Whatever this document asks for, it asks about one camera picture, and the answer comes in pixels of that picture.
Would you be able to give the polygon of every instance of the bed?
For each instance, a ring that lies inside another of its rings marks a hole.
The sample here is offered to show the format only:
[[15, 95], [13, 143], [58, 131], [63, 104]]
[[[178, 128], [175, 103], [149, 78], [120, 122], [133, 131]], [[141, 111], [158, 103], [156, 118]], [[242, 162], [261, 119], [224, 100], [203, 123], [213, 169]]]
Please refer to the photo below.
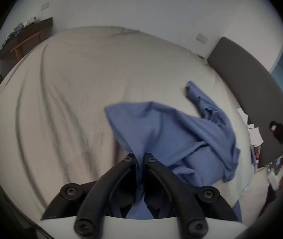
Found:
[[122, 27], [70, 29], [29, 52], [0, 85], [0, 185], [27, 217], [41, 215], [66, 183], [97, 180], [126, 154], [104, 114], [117, 102], [155, 101], [199, 116], [192, 80], [224, 110], [241, 150], [233, 180], [214, 184], [233, 206], [254, 175], [237, 99], [204, 59]]

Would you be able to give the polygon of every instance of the blue shirt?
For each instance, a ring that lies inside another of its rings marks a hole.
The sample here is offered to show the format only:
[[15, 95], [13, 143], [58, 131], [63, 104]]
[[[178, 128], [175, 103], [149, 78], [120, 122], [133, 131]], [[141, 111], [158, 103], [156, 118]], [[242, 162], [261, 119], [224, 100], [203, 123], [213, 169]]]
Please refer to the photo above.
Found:
[[201, 187], [233, 179], [240, 150], [235, 147], [228, 117], [193, 82], [188, 82], [186, 93], [202, 118], [155, 102], [119, 103], [105, 108], [116, 140], [136, 156], [138, 185], [142, 185], [146, 152], [185, 183]]

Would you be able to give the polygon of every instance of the wall outlet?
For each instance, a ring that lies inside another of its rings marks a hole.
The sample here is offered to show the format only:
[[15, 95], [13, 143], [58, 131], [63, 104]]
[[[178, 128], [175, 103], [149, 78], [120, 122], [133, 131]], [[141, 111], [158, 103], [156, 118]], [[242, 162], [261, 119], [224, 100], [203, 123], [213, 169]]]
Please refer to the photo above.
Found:
[[206, 38], [203, 34], [199, 33], [196, 37], [196, 40], [205, 44], [207, 42], [208, 38]]
[[46, 8], [48, 8], [49, 7], [49, 2], [46, 2], [46, 3], [44, 3], [42, 6], [41, 6], [41, 10], [44, 10], [44, 9], [46, 9]]

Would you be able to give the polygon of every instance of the wooden table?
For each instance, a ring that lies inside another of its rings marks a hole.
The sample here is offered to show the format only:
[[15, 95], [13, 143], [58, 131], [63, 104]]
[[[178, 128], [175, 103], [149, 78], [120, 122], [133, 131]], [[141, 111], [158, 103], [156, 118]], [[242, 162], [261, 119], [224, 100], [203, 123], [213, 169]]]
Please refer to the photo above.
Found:
[[37, 36], [39, 36], [40, 43], [43, 42], [42, 32], [40, 31], [40, 32], [37, 32], [34, 35], [30, 36], [28, 39], [24, 40], [22, 43], [18, 44], [16, 47], [14, 47], [12, 50], [10, 50], [10, 53], [11, 52], [16, 53], [16, 57], [17, 57], [18, 62], [24, 57], [23, 51], [22, 51], [22, 45], [31, 41], [32, 39], [36, 38]]
[[10, 54], [12, 50], [15, 50], [15, 48], [19, 46], [16, 51], [16, 56], [17, 56], [17, 60], [20, 61], [20, 59], [23, 58], [21, 46], [24, 43], [28, 42], [30, 38], [31, 39], [32, 37], [35, 38], [36, 35], [39, 35], [39, 39], [42, 38], [42, 36], [40, 35], [41, 31], [48, 27], [52, 27], [52, 23], [53, 23], [53, 18], [47, 18], [45, 20], [42, 20], [38, 23], [35, 23], [23, 29], [19, 34], [12, 37], [10, 41], [3, 46], [3, 48], [0, 50], [0, 59], [5, 58], [7, 55]]

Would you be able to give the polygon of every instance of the desk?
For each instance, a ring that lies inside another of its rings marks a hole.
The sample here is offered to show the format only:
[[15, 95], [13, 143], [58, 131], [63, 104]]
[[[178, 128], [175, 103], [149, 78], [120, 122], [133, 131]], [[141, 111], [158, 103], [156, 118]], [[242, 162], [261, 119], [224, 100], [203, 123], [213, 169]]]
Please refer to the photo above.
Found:
[[5, 56], [9, 55], [12, 49], [23, 43], [28, 38], [32, 37], [34, 34], [48, 27], [52, 27], [52, 23], [53, 18], [47, 18], [23, 29], [19, 34], [12, 37], [10, 41], [3, 46], [3, 48], [0, 50], [0, 59], [3, 59]]

